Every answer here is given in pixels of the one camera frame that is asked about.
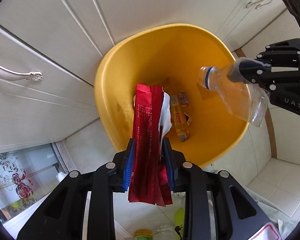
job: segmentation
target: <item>rose pattern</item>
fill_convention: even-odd
[[[31,206],[33,203],[36,202],[36,199],[32,198],[33,196],[33,190],[31,187],[23,183],[22,181],[26,178],[26,171],[24,169],[20,169],[15,165],[15,162],[18,158],[15,156],[15,153],[0,153],[0,165],[3,168],[2,174],[0,175],[0,178],[2,178],[2,183],[6,184],[9,181],[13,181],[13,183],[16,185],[16,193],[22,200],[23,206],[28,207]],[[31,180],[27,179],[30,186],[33,186]]]
[[[7,171],[7,172],[18,172],[18,168],[15,166],[15,161],[17,160],[18,158],[15,157],[15,154],[14,152],[12,153],[0,153],[0,165],[2,166],[3,168],[3,172],[4,171]]]
[[[17,185],[16,192],[20,198],[28,198],[33,195],[32,189],[23,182]]]
[[[26,171],[24,169],[21,169],[21,171],[22,171],[22,177],[20,178],[18,173],[14,173],[12,175],[12,181],[17,185],[16,192],[17,192],[18,196],[20,198],[28,198],[33,195],[33,191],[28,185],[21,182],[27,176]]]
[[[13,181],[14,184],[16,184],[16,185],[18,185],[19,183],[21,183],[21,181],[22,181],[23,179],[25,179],[26,176],[27,176],[27,174],[26,174],[26,172],[25,172],[24,169],[21,169],[21,172],[22,172],[22,177],[21,177],[21,178],[19,177],[19,174],[18,174],[18,173],[13,173],[13,174],[12,174],[12,181]]]
[[[19,183],[21,183],[21,179],[20,179],[18,173],[13,173],[13,174],[12,174],[12,181],[13,181],[13,183],[15,183],[15,184],[17,184],[17,185],[18,185]]]

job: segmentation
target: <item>bottle neck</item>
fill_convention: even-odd
[[[199,84],[211,91],[215,90],[215,76],[218,75],[217,67],[202,67],[199,74]]]

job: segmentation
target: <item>clear plastic bottle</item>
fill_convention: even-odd
[[[152,233],[153,240],[176,240],[177,236],[174,227],[170,224],[163,224]]]
[[[259,127],[269,104],[269,93],[258,84],[247,81],[239,72],[240,65],[256,64],[269,66],[260,61],[242,57],[221,69],[202,67],[199,84],[211,91],[216,91],[229,114]]]

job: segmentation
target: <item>plastic bottle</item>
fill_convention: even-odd
[[[177,233],[170,224],[163,224],[153,232],[153,240],[176,240]]]
[[[269,104],[269,93],[258,84],[247,81],[239,72],[239,66],[250,67],[259,64],[267,65],[254,59],[239,58],[221,69],[202,67],[199,84],[216,91],[229,114],[259,127]]]
[[[171,118],[173,119],[174,127],[179,139],[184,142],[190,138],[190,132],[179,100],[178,90],[176,86],[172,84],[164,87],[163,90],[170,96]]]
[[[152,240],[152,231],[148,229],[139,229],[134,232],[133,240]]]

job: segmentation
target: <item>metal screw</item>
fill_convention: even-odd
[[[184,163],[183,163],[183,166],[184,166],[185,168],[189,169],[189,168],[192,167],[192,163],[190,163],[190,162],[184,162]]]
[[[220,176],[223,178],[229,177],[229,172],[228,171],[220,171]]]
[[[107,163],[107,164],[106,164],[106,167],[107,167],[108,169],[113,169],[113,168],[115,167],[115,163]]]
[[[78,177],[78,175],[79,175],[79,172],[77,172],[77,171],[71,171],[70,174],[69,174],[69,176],[71,178],[76,178],[76,177]]]
[[[270,90],[275,90],[277,87],[276,87],[274,84],[271,84],[271,85],[269,86],[269,88],[270,88]]]

